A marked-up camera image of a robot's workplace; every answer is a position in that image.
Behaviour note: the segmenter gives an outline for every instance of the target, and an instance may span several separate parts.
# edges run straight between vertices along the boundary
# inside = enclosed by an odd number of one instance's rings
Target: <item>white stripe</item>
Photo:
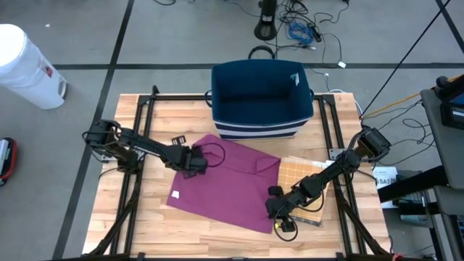
[[[231,126],[231,127],[238,127],[238,128],[272,128],[272,127],[280,127],[286,125],[292,125],[295,123],[302,123],[304,121],[309,120],[309,118],[305,118],[303,120],[297,120],[291,123],[282,123],[282,124],[275,124],[275,125],[237,125],[237,124],[230,124],[230,123],[222,123],[215,120],[216,124],[224,125],[224,126]]]
[[[243,140],[246,140],[246,139],[270,139],[270,138],[290,138],[292,137],[292,135],[289,135],[288,136],[282,136],[282,137],[266,137],[266,138],[225,138],[225,140],[228,140],[228,141],[243,141]]]
[[[234,130],[217,130],[220,135],[231,135],[231,136],[242,136],[242,137],[253,137],[253,136],[267,136],[275,134],[292,133],[298,131],[301,127],[288,128],[283,130],[270,130],[270,131],[234,131]]]

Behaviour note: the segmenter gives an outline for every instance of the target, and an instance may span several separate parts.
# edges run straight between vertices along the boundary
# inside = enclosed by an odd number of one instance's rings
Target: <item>metal bracket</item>
[[[328,104],[335,106],[335,97],[333,94],[323,94],[322,99]]]
[[[331,160],[336,160],[336,157],[342,153],[345,152],[346,149],[329,149],[328,154],[330,155]]]
[[[145,253],[139,252],[137,254],[137,261],[144,261],[145,260]]]

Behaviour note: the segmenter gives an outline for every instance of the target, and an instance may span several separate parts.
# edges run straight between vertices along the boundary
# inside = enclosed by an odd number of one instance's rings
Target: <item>blue cable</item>
[[[309,46],[314,40],[312,30],[300,22],[290,22],[288,39],[297,40],[302,46]]]

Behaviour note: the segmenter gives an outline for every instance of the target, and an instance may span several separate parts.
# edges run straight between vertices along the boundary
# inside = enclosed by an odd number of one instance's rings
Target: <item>white bucket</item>
[[[0,25],[0,86],[53,109],[65,102],[67,82],[21,28]]]

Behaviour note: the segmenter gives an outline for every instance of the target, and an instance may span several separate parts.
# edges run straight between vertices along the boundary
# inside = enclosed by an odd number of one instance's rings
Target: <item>basket handle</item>
[[[212,104],[208,101],[208,93],[210,93],[211,90],[208,90],[204,93],[204,102],[206,102],[206,105],[208,105],[209,108],[212,107]]]
[[[268,52],[273,59],[276,59],[276,54],[274,54],[274,51],[269,47],[269,46],[256,46],[253,48],[253,50],[248,54],[248,59],[252,58],[253,53],[255,53],[257,50],[263,50]]]

